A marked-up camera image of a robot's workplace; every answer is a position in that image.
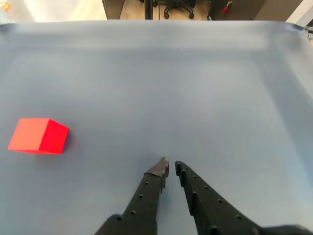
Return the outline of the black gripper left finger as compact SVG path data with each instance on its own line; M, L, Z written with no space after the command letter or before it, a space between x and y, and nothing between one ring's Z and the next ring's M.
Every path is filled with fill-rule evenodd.
M159 197L169 175L167 157L146 171L122 215L109 217L97 235L156 235Z

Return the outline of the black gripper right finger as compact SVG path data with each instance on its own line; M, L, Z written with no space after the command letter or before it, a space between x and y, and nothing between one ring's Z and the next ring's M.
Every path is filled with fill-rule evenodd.
M189 212L200 235L261 235L262 229L218 194L191 167L176 161Z

